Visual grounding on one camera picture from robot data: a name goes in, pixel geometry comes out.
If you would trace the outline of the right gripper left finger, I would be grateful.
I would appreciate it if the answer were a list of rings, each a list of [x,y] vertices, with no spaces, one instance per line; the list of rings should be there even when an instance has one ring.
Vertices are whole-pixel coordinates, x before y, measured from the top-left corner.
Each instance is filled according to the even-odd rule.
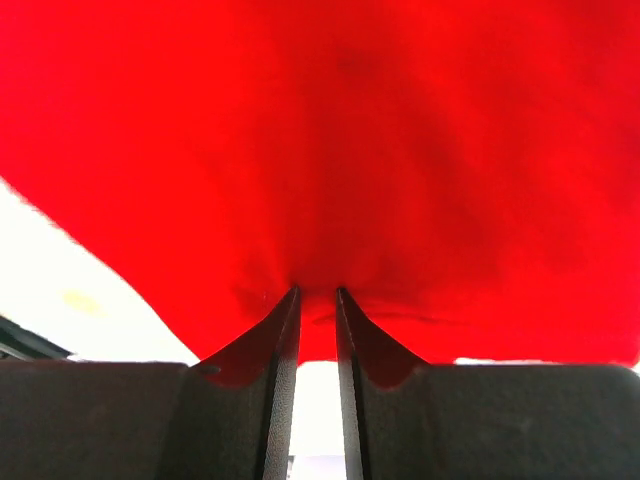
[[[194,366],[5,360],[5,479],[282,479],[301,294]]]

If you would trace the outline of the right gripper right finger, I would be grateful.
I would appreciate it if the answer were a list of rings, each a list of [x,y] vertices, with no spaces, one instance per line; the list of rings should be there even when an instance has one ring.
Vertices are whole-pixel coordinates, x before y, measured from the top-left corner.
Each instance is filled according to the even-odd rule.
[[[639,378],[613,365],[430,364],[336,293],[350,479],[635,479]]]

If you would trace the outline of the red t shirt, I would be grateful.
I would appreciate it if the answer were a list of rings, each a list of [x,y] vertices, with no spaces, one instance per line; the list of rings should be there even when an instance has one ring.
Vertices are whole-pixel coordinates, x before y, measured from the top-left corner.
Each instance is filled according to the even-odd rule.
[[[198,356],[639,357],[635,1],[5,1],[1,175]]]

